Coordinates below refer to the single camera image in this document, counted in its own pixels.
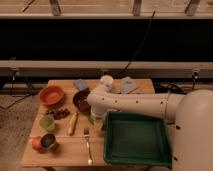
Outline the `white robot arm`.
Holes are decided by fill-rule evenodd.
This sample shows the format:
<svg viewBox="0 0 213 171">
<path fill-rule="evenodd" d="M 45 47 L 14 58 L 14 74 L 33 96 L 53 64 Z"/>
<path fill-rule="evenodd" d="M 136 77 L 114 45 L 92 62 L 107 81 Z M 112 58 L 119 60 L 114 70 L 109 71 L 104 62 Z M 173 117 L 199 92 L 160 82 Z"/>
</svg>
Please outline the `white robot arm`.
<svg viewBox="0 0 213 171">
<path fill-rule="evenodd" d="M 186 95 L 114 94 L 99 84 L 87 101 L 93 118 L 117 109 L 173 121 L 172 171 L 213 171 L 213 90 Z"/>
</svg>

